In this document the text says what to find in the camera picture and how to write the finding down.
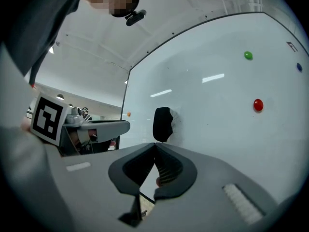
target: dark clothing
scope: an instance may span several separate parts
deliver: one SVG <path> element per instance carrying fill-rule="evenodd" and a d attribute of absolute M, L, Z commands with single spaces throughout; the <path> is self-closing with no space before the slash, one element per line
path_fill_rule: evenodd
<path fill-rule="evenodd" d="M 92 117 L 89 114 L 84 114 L 83 118 L 85 121 L 92 120 Z"/>
<path fill-rule="evenodd" d="M 30 84 L 34 84 L 65 17 L 75 12 L 78 4 L 79 0 L 11 0 L 6 6 L 1 3 L 6 10 L 2 14 L 5 26 L 1 41 L 24 76 L 31 69 Z"/>

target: red magnet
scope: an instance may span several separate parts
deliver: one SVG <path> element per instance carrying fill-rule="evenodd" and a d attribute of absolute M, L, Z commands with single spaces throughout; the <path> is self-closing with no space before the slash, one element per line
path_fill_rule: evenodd
<path fill-rule="evenodd" d="M 263 110 L 263 102 L 260 99 L 256 99 L 253 103 L 253 107 L 256 111 L 260 112 Z"/>

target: ceiling light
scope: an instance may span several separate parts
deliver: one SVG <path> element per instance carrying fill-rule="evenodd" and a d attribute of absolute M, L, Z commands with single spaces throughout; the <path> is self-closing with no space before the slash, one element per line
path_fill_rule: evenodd
<path fill-rule="evenodd" d="M 160 93 L 151 95 L 150 97 L 156 97 L 156 96 L 164 95 L 164 94 L 167 94 L 167 93 L 170 93 L 170 92 L 172 92 L 172 90 L 171 90 L 171 89 L 168 89 L 168 90 L 164 90 L 164 91 L 162 91 L 162 92 L 160 92 Z"/>
<path fill-rule="evenodd" d="M 210 77 L 206 77 L 206 78 L 203 78 L 203 83 L 206 83 L 206 82 L 209 82 L 209 81 L 212 81 L 212 80 L 216 80 L 216 79 L 219 79 L 219 78 L 222 78 L 224 77 L 224 74 L 220 74 L 220 75 L 213 75 L 213 76 L 210 76 Z"/>
<path fill-rule="evenodd" d="M 63 95 L 62 94 L 58 94 L 57 96 L 56 96 L 56 98 L 58 98 L 59 100 L 64 100 L 64 97 L 63 97 Z"/>

